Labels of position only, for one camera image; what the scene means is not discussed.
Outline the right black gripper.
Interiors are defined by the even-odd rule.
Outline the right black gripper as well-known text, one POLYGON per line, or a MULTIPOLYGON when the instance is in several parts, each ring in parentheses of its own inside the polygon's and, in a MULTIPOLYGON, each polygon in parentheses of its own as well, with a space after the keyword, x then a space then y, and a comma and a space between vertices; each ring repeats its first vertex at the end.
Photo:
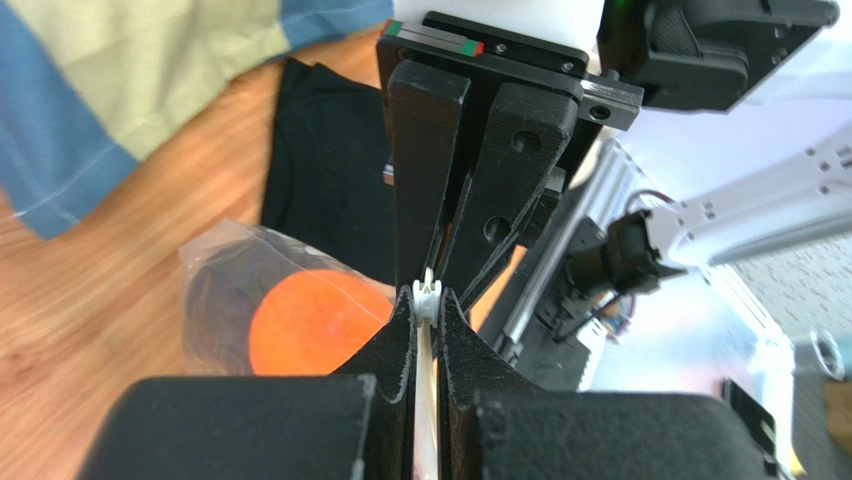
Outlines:
POLYGON ((533 244, 605 127, 628 129, 643 90, 588 55, 431 11, 376 46, 392 144, 395 281, 437 264, 469 309, 512 241, 533 244))

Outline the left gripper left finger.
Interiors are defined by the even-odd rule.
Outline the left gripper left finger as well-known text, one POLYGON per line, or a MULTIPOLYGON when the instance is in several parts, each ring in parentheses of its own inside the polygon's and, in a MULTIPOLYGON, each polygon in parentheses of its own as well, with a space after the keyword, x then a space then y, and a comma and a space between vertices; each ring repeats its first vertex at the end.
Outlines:
POLYGON ((82 479, 408 479, 416 333, 388 323, 326 376, 154 377, 113 405, 82 479))

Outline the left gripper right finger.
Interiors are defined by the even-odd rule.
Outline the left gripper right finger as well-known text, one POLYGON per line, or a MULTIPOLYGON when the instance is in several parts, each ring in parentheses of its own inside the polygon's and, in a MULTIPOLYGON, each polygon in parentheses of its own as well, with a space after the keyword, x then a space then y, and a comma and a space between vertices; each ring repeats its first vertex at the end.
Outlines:
POLYGON ((774 479, 778 464, 705 395, 546 391, 441 299, 438 385, 447 479, 774 479))

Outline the orange fake orange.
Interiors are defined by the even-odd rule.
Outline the orange fake orange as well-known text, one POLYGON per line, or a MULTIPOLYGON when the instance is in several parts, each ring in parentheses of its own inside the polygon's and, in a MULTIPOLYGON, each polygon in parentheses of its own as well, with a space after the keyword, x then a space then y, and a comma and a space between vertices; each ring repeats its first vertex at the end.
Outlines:
POLYGON ((249 327, 256 375, 327 375, 387 322, 393 303, 361 277, 331 269, 299 271, 262 299, 249 327))

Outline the clear zip top bag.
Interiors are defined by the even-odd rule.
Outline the clear zip top bag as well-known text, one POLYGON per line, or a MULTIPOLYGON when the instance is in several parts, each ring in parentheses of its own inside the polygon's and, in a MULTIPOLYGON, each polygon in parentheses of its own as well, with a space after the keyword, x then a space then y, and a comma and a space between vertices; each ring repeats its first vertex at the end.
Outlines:
POLYGON ((361 400, 363 478, 439 477, 432 343, 443 286, 431 271, 394 290, 309 244, 232 220, 179 258, 195 369, 295 389, 288 412, 299 441, 341 438, 341 423, 319 415, 361 400))

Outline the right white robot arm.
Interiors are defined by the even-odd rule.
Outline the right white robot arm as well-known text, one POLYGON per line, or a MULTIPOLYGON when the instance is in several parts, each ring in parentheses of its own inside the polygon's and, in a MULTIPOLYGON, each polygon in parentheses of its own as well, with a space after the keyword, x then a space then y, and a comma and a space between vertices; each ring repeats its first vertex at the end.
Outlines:
MULTIPOLYGON (((528 233, 548 180, 648 110, 730 113, 844 1, 397 1, 377 44, 396 207, 395 268, 470 308, 528 233)), ((760 253, 843 215, 851 171, 795 159, 618 220, 568 262, 585 295, 760 253)))

